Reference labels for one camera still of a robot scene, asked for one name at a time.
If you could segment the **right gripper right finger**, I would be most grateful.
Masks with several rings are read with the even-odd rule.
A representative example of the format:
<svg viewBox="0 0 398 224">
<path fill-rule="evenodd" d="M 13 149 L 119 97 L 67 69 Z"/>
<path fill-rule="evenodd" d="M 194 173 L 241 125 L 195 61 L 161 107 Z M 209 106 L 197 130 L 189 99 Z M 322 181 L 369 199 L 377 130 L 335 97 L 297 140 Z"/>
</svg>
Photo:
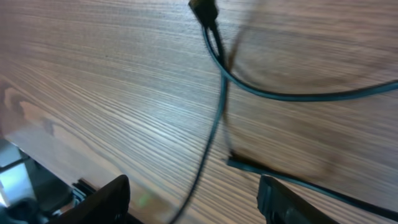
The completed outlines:
<svg viewBox="0 0 398 224">
<path fill-rule="evenodd" d="M 262 175 L 257 207 L 270 224 L 338 224 L 273 177 Z"/>
</svg>

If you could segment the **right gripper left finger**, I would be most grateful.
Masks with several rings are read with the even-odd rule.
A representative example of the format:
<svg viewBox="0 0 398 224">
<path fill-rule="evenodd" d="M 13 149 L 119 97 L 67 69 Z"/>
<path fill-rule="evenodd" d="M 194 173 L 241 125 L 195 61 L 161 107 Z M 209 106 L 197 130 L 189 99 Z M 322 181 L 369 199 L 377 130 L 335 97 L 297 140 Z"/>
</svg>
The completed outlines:
<svg viewBox="0 0 398 224">
<path fill-rule="evenodd" d="M 102 188 L 95 190 L 79 180 L 74 185 L 85 197 L 76 207 L 49 224 L 126 224 L 129 223 L 130 185 L 126 175 L 120 175 Z"/>
</svg>

